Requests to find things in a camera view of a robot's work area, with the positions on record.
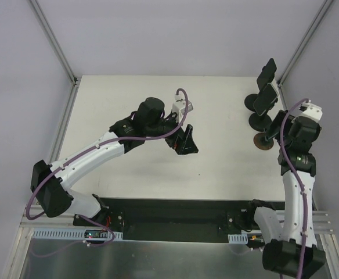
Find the blue-edged black phone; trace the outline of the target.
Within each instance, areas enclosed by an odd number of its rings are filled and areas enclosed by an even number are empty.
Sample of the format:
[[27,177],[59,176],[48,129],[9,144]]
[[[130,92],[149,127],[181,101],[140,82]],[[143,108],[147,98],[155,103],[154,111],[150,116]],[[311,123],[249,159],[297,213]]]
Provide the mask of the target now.
[[279,110],[275,118],[270,123],[269,127],[265,131],[265,138],[268,140],[274,139],[280,132],[283,119],[287,113],[287,110]]

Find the white-edged black phone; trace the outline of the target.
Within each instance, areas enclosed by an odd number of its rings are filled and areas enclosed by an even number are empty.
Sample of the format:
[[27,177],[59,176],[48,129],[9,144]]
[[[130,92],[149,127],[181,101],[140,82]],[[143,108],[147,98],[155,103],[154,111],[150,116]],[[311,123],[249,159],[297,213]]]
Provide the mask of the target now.
[[262,115],[269,105],[274,105],[277,102],[278,93],[274,86],[269,83],[265,88],[259,92],[256,100],[253,103],[253,107],[256,108],[259,115]]

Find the black clamp phone stand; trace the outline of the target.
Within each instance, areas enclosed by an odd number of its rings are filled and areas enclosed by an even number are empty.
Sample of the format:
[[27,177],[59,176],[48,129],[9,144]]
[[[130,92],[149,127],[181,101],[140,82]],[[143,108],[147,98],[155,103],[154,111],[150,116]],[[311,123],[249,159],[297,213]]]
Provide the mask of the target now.
[[258,132],[263,132],[264,129],[268,128],[272,122],[271,117],[268,115],[268,112],[273,108],[273,105],[269,105],[262,115],[258,114],[258,111],[253,107],[254,112],[248,118],[248,124],[250,127]]
[[255,112],[255,109],[253,106],[254,102],[259,97],[259,94],[261,93],[261,91],[269,83],[273,81],[273,79],[275,78],[276,71],[277,71],[277,66],[276,66],[275,60],[274,58],[270,58],[268,62],[266,63],[266,65],[262,68],[259,76],[257,77],[257,86],[259,89],[258,93],[250,94],[246,96],[246,98],[244,99],[244,105],[248,110]]

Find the grey stand with wooden base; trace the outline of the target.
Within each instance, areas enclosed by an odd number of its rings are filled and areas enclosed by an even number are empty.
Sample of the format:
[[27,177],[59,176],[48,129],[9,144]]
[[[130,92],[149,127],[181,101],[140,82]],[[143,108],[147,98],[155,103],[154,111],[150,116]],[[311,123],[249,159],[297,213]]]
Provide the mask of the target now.
[[272,149],[274,146],[273,139],[268,140],[265,133],[263,132],[257,133],[254,136],[253,143],[258,149],[263,150],[263,151],[268,151]]

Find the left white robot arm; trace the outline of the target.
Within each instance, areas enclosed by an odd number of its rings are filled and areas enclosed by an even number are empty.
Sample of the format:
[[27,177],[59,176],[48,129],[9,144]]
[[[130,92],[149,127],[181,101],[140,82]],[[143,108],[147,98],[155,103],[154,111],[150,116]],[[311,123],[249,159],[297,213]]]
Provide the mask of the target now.
[[46,164],[40,160],[33,166],[30,189],[33,198],[49,217],[68,212],[85,216],[93,226],[106,221],[107,209],[96,194],[82,194],[72,189],[83,176],[109,160],[122,156],[146,141],[164,139],[178,155],[197,153],[193,126],[182,125],[192,103],[177,97],[168,116],[158,98],[146,98],[128,117],[114,123],[95,142],[75,154]]

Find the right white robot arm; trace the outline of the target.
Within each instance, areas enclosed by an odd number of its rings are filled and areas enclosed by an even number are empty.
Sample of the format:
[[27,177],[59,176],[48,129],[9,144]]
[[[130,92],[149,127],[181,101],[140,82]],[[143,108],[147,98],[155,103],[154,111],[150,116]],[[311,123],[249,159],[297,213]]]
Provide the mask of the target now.
[[326,261],[313,227],[316,159],[309,151],[320,134],[322,114],[315,108],[294,117],[281,110],[264,132],[266,141],[276,139],[281,147],[278,163],[285,194],[284,220],[279,221],[271,204],[253,200],[245,222],[249,228],[261,230],[264,269],[281,276],[310,278]]

